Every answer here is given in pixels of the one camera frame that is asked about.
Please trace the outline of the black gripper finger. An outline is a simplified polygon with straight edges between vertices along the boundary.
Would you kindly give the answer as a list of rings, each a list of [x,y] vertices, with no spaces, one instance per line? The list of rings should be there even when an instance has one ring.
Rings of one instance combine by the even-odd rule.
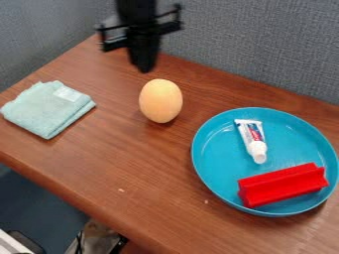
[[[144,72],[143,62],[141,62],[141,38],[137,34],[129,33],[127,35],[127,49],[131,63],[136,66],[140,72]]]
[[[143,72],[151,72],[157,59],[160,47],[160,32],[152,31],[144,38]]]

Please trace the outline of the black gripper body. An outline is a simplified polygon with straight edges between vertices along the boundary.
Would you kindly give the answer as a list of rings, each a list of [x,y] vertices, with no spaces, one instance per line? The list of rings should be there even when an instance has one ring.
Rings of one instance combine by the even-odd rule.
[[[127,46],[127,35],[111,37],[109,31],[117,29],[159,28],[166,35],[180,30],[180,14],[183,6],[175,3],[168,11],[157,13],[157,0],[115,0],[116,13],[100,21],[95,26],[100,48],[104,52]]]

